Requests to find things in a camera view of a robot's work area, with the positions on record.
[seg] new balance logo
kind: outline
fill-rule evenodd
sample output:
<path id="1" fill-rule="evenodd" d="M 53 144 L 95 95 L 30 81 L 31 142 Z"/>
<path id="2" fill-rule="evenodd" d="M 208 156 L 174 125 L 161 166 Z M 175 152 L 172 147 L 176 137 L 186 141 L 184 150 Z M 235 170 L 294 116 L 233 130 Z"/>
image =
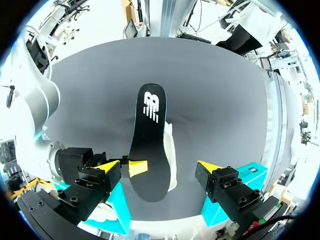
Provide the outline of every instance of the new balance logo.
<path id="1" fill-rule="evenodd" d="M 159 98 L 157 95 L 152 95 L 150 92 L 146 91 L 144 93 L 144 104 L 143 114 L 150 117 L 153 121 L 158 123 L 159 115 L 156 112 L 159 111 Z"/>

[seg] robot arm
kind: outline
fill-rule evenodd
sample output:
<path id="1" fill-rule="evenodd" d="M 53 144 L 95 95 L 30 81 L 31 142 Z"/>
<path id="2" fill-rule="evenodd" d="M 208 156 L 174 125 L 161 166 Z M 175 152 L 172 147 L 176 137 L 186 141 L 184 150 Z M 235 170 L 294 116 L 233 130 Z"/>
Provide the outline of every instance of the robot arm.
<path id="1" fill-rule="evenodd" d="M 33 176 L 60 182 L 55 155 L 65 147 L 58 141 L 42 140 L 46 120 L 57 110 L 57 85 L 42 75 L 31 58 L 22 33 L 11 50 L 12 82 L 15 98 L 10 112 L 14 123 L 16 159 Z"/>

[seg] black gray table surface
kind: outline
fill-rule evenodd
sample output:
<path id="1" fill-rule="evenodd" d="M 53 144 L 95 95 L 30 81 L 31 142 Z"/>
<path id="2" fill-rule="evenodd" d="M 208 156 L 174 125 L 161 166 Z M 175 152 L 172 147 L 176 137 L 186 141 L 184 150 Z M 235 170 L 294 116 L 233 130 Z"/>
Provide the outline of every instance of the black gray table surface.
<path id="1" fill-rule="evenodd" d="M 234 168 L 260 162 L 267 77 L 245 58 L 207 43 L 157 37 L 108 42 L 53 66 L 61 102 L 46 133 L 66 147 L 127 155 L 138 91 L 147 83 L 161 85 L 173 125 L 177 186 L 162 201 L 145 202 L 123 178 L 125 197 L 133 220 L 196 216 L 206 197 L 195 179 L 198 160 Z"/>

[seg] wire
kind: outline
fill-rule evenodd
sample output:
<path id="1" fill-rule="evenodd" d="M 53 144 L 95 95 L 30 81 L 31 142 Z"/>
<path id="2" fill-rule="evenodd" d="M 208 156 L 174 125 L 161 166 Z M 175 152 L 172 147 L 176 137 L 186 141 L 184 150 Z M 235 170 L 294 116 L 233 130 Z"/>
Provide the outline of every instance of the wire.
<path id="1" fill-rule="evenodd" d="M 201 26 L 201 18 L 202 18 L 202 0 L 200 0 L 200 4 L 201 4 L 201 10 L 200 10 L 200 22 L 199 22 L 199 27 L 198 30 L 196 30 L 195 32 L 198 32 Z"/>
<path id="2" fill-rule="evenodd" d="M 294 216 L 294 215 L 284 215 L 284 216 L 275 217 L 274 219 L 271 219 L 271 220 L 265 222 L 264 224 L 257 226 L 255 229 L 248 232 L 247 234 L 242 235 L 241 237 L 238 238 L 238 240 L 246 240 L 246 239 L 250 238 L 252 235 L 256 234 L 257 232 L 265 229 L 266 227 L 268 227 L 270 225 L 274 225 L 281 220 L 295 219 L 295 218 L 296 218 L 296 216 Z"/>
<path id="3" fill-rule="evenodd" d="M 207 29 L 208 27 L 210 27 L 211 25 L 215 24 L 216 22 L 218 22 L 219 20 L 223 19 L 225 16 L 227 16 L 228 14 L 231 14 L 233 11 L 241 8 L 243 5 L 246 5 L 248 3 L 250 3 L 251 0 L 247 0 L 244 1 L 243 3 L 239 4 L 238 6 L 235 6 L 234 8 L 232 8 L 231 10 L 227 11 L 224 15 L 220 16 L 217 20 L 215 20 L 213 23 L 209 24 L 208 26 L 206 26 L 205 28 L 201 29 L 200 31 L 197 31 L 197 33 L 202 32 L 203 30 Z"/>
<path id="4" fill-rule="evenodd" d="M 48 46 L 47 46 L 47 43 L 46 43 L 46 39 L 44 36 L 42 36 L 38 30 L 36 30 L 33 26 L 30 26 L 30 25 L 26 25 L 25 28 L 30 28 L 32 29 L 36 36 L 34 36 L 34 38 L 36 39 L 37 36 L 40 37 L 41 41 L 42 41 L 42 44 L 44 46 L 44 49 L 45 49 L 45 53 L 46 53 L 46 56 L 48 58 L 48 62 L 49 62 L 49 77 L 48 77 L 48 80 L 51 81 L 51 78 L 52 78 L 52 62 L 51 62 L 51 57 L 50 57 L 50 53 L 49 53 L 49 49 L 48 49 Z"/>

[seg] shoe insole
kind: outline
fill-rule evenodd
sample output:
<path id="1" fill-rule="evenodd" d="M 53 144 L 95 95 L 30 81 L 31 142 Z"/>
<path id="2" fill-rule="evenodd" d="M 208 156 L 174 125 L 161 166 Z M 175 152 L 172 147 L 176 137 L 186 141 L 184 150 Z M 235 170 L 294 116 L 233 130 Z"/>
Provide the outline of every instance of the shoe insole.
<path id="1" fill-rule="evenodd" d="M 145 84 L 138 93 L 130 161 L 147 160 L 148 170 L 130 178 L 138 196 L 146 202 L 161 201 L 170 185 L 170 166 L 164 148 L 167 98 L 157 84 Z"/>

